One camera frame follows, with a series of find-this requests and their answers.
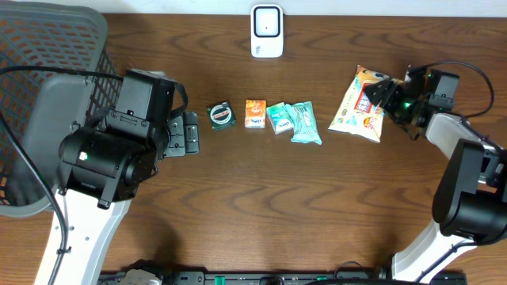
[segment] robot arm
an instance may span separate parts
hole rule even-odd
[[[503,164],[494,147],[463,124],[467,123],[459,116],[443,113],[429,122],[426,138],[450,162],[433,200],[433,219],[406,249],[395,254],[392,279],[429,283],[455,258],[477,247],[460,247],[436,264],[454,245],[496,238],[507,226],[507,201],[477,190],[477,183],[497,181]]]
[[[184,104],[171,111],[175,90]],[[69,230],[68,253],[54,284],[97,283],[109,243],[139,184],[157,174],[159,160],[175,156],[169,151],[171,138],[196,141],[196,134],[174,130],[173,120],[183,120],[187,102],[182,85],[173,79],[128,70],[116,107],[101,110],[102,116],[62,141],[53,192]],[[95,127],[102,121],[106,129],[99,131]],[[189,130],[197,132],[196,125]],[[61,240],[59,227],[54,216],[35,284],[48,284]]]
[[[507,175],[504,150],[451,112],[459,77],[431,70],[426,81],[425,74],[425,67],[409,69],[404,84],[387,79],[365,92],[398,126],[414,125],[449,158],[431,223],[391,263],[392,279],[429,283],[459,255],[505,237]],[[478,183],[497,191],[478,190]]]

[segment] wood grain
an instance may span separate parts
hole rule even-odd
[[[380,144],[327,131],[357,64],[399,77],[409,64],[444,59],[481,67],[496,101],[473,124],[507,145],[505,19],[285,17],[284,55],[254,59],[248,17],[105,17],[120,72],[164,70],[185,84],[189,110],[199,115],[201,151],[166,159],[142,184],[104,270],[141,258],[210,271],[322,271],[347,260],[373,267],[411,243],[431,219],[447,161],[388,120]],[[461,75],[456,111],[487,106],[477,74],[444,68]],[[312,101],[323,144],[292,143],[292,134],[275,136],[270,126],[245,129],[247,98]],[[225,100],[238,126],[214,132],[205,108]],[[33,281],[50,219],[0,218],[3,283]],[[469,284],[503,284],[506,250],[504,242],[477,249],[449,268],[465,271]]]

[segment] white plug-in device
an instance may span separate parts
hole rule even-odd
[[[278,5],[255,5],[250,13],[252,55],[275,58],[284,52],[284,11]]]

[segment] orange snack box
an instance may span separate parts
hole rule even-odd
[[[245,127],[265,128],[266,100],[247,100]]]

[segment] chip bag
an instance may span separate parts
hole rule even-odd
[[[380,143],[382,135],[383,109],[374,106],[364,87],[388,78],[385,74],[357,66],[356,77],[343,97],[340,108],[329,129],[360,135]]]

